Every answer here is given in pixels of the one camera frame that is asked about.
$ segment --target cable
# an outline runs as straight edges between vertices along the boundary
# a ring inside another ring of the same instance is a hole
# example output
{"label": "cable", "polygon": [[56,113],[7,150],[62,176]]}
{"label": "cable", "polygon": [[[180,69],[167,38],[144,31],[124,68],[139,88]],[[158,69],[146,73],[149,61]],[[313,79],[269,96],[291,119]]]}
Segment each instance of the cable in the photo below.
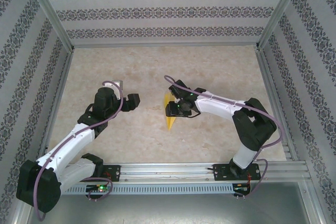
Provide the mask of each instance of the cable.
{"label": "cable", "polygon": [[202,97],[207,97],[207,98],[210,98],[210,99],[214,99],[214,100],[217,100],[217,101],[221,101],[221,102],[225,102],[225,103],[228,103],[228,104],[231,104],[231,105],[234,105],[234,106],[239,106],[239,107],[242,107],[242,108],[246,108],[248,110],[253,110],[255,112],[258,112],[259,114],[261,115],[264,115],[266,116],[267,118],[271,119],[277,126],[278,128],[280,129],[280,136],[279,136],[279,139],[275,140],[274,142],[270,143],[270,144],[266,144],[264,146],[262,146],[260,148],[260,150],[256,153],[256,155],[254,156],[253,160],[255,160],[257,158],[257,156],[260,154],[260,152],[265,149],[265,148],[268,148],[268,147],[271,147],[273,145],[276,145],[277,143],[280,143],[284,137],[284,134],[285,134],[285,130],[284,130],[284,127],[282,127],[282,125],[280,124],[280,122],[278,120],[276,120],[273,116],[269,115],[268,113],[262,111],[262,110],[259,110],[259,109],[256,109],[256,108],[253,108],[253,107],[250,107],[250,106],[247,106],[245,104],[241,104],[241,103],[236,103],[236,102],[232,102],[230,100],[226,100],[224,98],[221,98],[221,97],[216,97],[214,95],[207,95],[207,94],[203,94],[203,93],[199,93],[197,91],[194,91],[194,90],[191,90],[191,89],[188,89],[188,88],[185,88],[185,87],[182,87],[178,84],[175,83],[175,80],[170,77],[170,76],[167,76],[165,75],[164,76],[164,79],[169,82],[170,84],[178,87],[179,89],[182,89],[182,90],[185,90],[187,92],[190,92],[190,93],[193,93],[193,94],[197,94],[197,95],[200,95]]}
{"label": "cable", "polygon": [[104,123],[107,123],[108,121],[110,121],[111,119],[115,118],[117,116],[117,114],[121,111],[121,108],[122,108],[122,105],[123,105],[123,94],[122,94],[122,90],[121,88],[115,84],[114,82],[112,81],[104,81],[102,83],[102,85],[104,85],[105,83],[110,83],[114,86],[117,87],[117,89],[119,90],[119,93],[120,93],[120,105],[119,105],[119,108],[117,109],[117,111],[111,115],[109,118],[107,118],[106,120],[100,122],[100,123],[96,123],[96,124],[93,124],[91,126],[88,126],[88,127],[85,127],[84,129],[74,133],[73,135],[69,136],[62,144],[59,145],[59,147],[50,155],[50,157],[46,160],[46,162],[44,163],[44,165],[42,166],[41,170],[39,171],[37,177],[36,177],[36,180],[35,180],[35,184],[34,184],[34,193],[33,193],[33,202],[34,202],[34,210],[35,210],[35,213],[36,213],[36,216],[37,216],[37,219],[39,221],[43,221],[44,218],[46,217],[46,214],[44,213],[43,216],[41,217],[40,216],[40,213],[38,211],[38,203],[37,203],[37,188],[38,188],[38,183],[41,179],[41,175],[43,173],[43,171],[46,169],[48,163],[50,163],[52,161],[52,158],[55,157],[56,153],[64,146],[66,145],[71,139],[73,139],[74,137],[76,137],[78,134],[84,132],[84,131],[87,131],[89,129],[92,129],[94,127],[97,127],[101,124],[104,124]]}
{"label": "cable", "polygon": [[110,187],[109,191],[108,191],[106,194],[104,194],[103,196],[101,196],[101,197],[98,198],[98,199],[92,199],[90,196],[91,196],[91,192],[92,192],[93,190],[89,191],[89,194],[88,194],[88,198],[89,198],[89,200],[93,200],[93,201],[97,202],[97,201],[99,201],[99,200],[104,199],[105,197],[107,197],[107,196],[112,192],[112,189],[113,189],[113,183],[112,183],[112,181],[111,181],[110,179],[108,179],[108,178],[95,178],[95,177],[89,177],[89,178],[85,178],[85,179],[83,179],[82,181],[90,181],[90,180],[104,180],[104,181],[107,181],[106,186],[110,183],[110,184],[111,184],[111,187]]}
{"label": "cable", "polygon": [[200,114],[201,114],[201,113],[198,113],[198,114],[193,115],[193,116],[187,116],[186,118],[195,118],[195,117],[199,116]]}
{"label": "cable", "polygon": [[258,189],[258,187],[260,186],[260,182],[263,180],[263,178],[264,178],[264,176],[266,174],[267,168],[268,168],[268,162],[267,162],[266,159],[260,158],[260,159],[257,159],[256,161],[265,161],[265,164],[266,164],[265,165],[265,170],[264,170],[262,176],[260,177],[260,180],[256,184],[256,186],[253,188],[253,190],[248,195],[246,195],[246,197],[250,197],[250,195],[253,194]]}
{"label": "cable", "polygon": [[247,184],[248,184],[247,188],[250,188],[251,187],[251,175],[250,175],[250,173],[247,173]]}

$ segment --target patterned wall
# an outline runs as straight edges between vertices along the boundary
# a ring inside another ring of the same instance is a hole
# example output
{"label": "patterned wall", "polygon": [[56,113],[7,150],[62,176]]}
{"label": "patterned wall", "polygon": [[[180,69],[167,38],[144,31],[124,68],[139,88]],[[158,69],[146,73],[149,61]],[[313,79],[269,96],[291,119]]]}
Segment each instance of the patterned wall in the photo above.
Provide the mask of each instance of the patterned wall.
{"label": "patterned wall", "polygon": [[296,151],[336,222],[336,0],[291,0],[264,48]]}
{"label": "patterned wall", "polygon": [[279,0],[50,0],[72,43],[257,42]]}
{"label": "patterned wall", "polygon": [[37,0],[0,0],[0,223],[36,159],[69,57]]}

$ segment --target marble surface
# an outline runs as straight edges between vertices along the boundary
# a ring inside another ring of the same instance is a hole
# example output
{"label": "marble surface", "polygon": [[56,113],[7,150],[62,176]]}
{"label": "marble surface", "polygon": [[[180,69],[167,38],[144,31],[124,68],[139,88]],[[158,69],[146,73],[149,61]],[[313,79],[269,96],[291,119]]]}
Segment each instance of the marble surface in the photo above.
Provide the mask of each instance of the marble surface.
{"label": "marble surface", "polygon": [[[87,152],[107,163],[229,161],[241,144],[229,120],[203,113],[177,118],[168,131],[163,99],[170,84],[165,74],[222,97],[257,98],[271,113],[253,46],[76,49],[49,149],[71,131],[103,81],[123,80],[124,94],[139,93],[139,107],[119,113],[74,161]],[[277,137],[276,132],[269,141]],[[286,160],[281,144],[259,157]]]}

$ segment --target robotic arm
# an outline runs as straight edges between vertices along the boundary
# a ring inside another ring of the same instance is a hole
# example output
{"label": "robotic arm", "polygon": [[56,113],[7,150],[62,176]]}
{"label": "robotic arm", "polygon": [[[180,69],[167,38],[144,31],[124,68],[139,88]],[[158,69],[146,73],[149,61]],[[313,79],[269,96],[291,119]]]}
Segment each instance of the robotic arm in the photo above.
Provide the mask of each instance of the robotic arm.
{"label": "robotic arm", "polygon": [[[122,90],[122,81],[114,81]],[[138,107],[140,98],[138,94],[129,94],[128,100],[123,98],[121,111],[128,112]],[[89,143],[91,143],[107,126],[100,124],[76,135],[71,141],[64,144],[68,137],[80,130],[100,123],[111,117],[121,104],[121,97],[117,87],[105,83],[98,89],[94,103],[90,104],[85,113],[78,119],[72,131],[50,152],[37,161],[27,160],[20,168],[16,197],[33,206],[34,183],[41,167],[47,159],[51,158],[39,180],[37,190],[38,208],[46,213],[53,209],[62,193],[72,185],[88,177],[101,177],[103,173],[103,160],[92,154],[85,154],[70,166],[69,162]],[[51,157],[52,153],[64,144],[62,149]]]}
{"label": "robotic arm", "polygon": [[[181,80],[175,83],[188,88]],[[233,121],[242,143],[229,164],[230,171],[236,178],[245,173],[257,152],[277,129],[275,123],[266,116],[246,108],[212,99],[218,96],[213,95],[205,89],[195,89],[196,92],[205,96],[187,92],[174,85],[170,86],[169,90],[175,96],[176,102],[169,102],[166,106],[166,116],[193,118],[194,116],[191,116],[192,111],[195,111],[197,115],[202,112],[208,112]],[[234,104],[245,104],[267,112],[255,98],[251,98],[248,101],[235,101],[227,98],[225,100],[231,101]]]}

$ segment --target yellow sponge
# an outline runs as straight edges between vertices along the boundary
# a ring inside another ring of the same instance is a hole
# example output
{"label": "yellow sponge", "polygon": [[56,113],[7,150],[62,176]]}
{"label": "yellow sponge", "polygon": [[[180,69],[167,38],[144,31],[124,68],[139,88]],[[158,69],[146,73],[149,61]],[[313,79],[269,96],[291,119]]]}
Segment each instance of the yellow sponge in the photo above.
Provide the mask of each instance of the yellow sponge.
{"label": "yellow sponge", "polygon": [[[171,92],[167,92],[166,94],[164,94],[164,103],[163,103],[164,114],[166,113],[167,104],[173,101],[175,101],[175,97],[171,94]],[[173,126],[175,119],[176,119],[175,117],[166,116],[166,123],[168,130],[170,130],[171,127]]]}

